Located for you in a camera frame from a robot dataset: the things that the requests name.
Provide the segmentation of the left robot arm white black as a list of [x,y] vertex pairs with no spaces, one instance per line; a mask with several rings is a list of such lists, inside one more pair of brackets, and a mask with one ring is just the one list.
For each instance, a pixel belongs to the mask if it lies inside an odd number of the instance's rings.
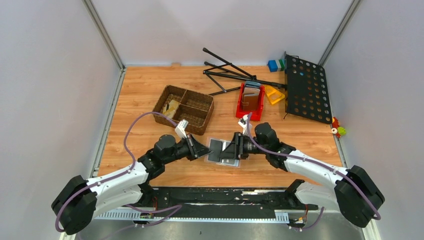
[[179,142],[172,135],[162,135],[129,166],[100,177],[71,178],[51,204],[56,215],[54,226],[60,233],[74,235],[110,210],[135,203],[149,206],[153,201],[149,182],[165,171],[166,164],[183,158],[193,161],[211,153],[212,149],[191,134]]

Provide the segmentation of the black credit card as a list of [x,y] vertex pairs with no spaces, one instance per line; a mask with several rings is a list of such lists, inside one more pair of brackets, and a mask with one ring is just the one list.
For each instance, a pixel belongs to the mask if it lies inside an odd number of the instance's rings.
[[223,150],[223,141],[211,139],[209,143],[209,148],[212,150],[212,153],[208,155],[208,161],[219,163],[221,159],[221,152]]

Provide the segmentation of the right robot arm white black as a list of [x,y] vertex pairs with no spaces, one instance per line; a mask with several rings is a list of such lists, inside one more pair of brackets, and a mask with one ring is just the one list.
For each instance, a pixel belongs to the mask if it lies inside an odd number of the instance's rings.
[[221,147],[218,156],[222,160],[247,159],[249,155],[264,155],[276,169],[305,176],[316,184],[295,180],[285,195],[286,204],[292,209],[301,205],[317,205],[340,212],[350,223],[364,228],[374,220],[380,220],[378,210],[385,197],[369,174],[360,166],[351,168],[331,165],[304,154],[295,147],[279,140],[267,122],[254,128],[235,132],[233,139]]

